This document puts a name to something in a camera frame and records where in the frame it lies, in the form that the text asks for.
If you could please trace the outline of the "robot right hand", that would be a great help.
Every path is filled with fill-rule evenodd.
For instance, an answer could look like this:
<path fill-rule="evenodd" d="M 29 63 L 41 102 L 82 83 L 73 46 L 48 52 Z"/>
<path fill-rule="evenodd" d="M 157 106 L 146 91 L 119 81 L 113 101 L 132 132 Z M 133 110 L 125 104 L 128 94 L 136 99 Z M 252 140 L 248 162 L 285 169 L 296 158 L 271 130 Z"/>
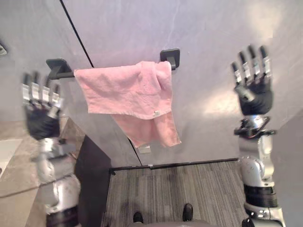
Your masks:
<path fill-rule="evenodd" d="M 244 116 L 267 114 L 273 106 L 272 72 L 270 58 L 265 46 L 256 51 L 248 46 L 248 59 L 245 52 L 239 52 L 241 65 L 231 64 L 240 108 Z"/>

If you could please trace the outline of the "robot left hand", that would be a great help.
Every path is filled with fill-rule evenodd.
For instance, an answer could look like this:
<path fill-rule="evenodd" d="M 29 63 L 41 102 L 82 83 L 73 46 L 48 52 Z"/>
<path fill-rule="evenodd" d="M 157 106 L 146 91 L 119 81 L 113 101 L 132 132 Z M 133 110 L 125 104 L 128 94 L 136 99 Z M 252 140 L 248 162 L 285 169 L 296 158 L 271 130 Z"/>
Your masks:
<path fill-rule="evenodd" d="M 23 109 L 27 131 L 37 141 L 60 137 L 61 96 L 60 86 L 51 87 L 46 77 L 43 86 L 40 74 L 25 73 L 22 79 Z"/>

